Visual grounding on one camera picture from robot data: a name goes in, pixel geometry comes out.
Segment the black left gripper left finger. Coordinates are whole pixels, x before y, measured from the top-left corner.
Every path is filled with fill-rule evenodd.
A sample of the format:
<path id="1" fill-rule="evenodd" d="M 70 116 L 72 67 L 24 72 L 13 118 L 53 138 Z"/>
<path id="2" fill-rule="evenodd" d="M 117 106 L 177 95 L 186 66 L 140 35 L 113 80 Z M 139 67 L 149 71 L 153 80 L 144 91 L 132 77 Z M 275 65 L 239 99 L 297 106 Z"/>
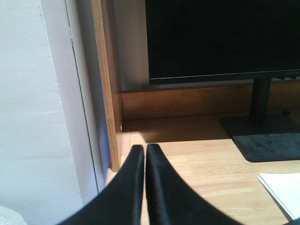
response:
<path id="1" fill-rule="evenodd" d="M 139 225 L 143 201 L 144 150 L 132 146 L 120 170 L 101 193 L 61 225 Z"/>

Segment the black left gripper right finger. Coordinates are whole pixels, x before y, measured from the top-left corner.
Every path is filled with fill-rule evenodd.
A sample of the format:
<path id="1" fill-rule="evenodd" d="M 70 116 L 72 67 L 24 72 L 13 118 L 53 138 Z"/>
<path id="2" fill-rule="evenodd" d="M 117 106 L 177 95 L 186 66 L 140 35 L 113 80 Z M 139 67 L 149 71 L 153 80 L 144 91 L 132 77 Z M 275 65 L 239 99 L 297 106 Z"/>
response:
<path id="1" fill-rule="evenodd" d="M 147 146 L 146 198 L 151 225 L 232 224 L 179 176 L 158 144 Z"/>

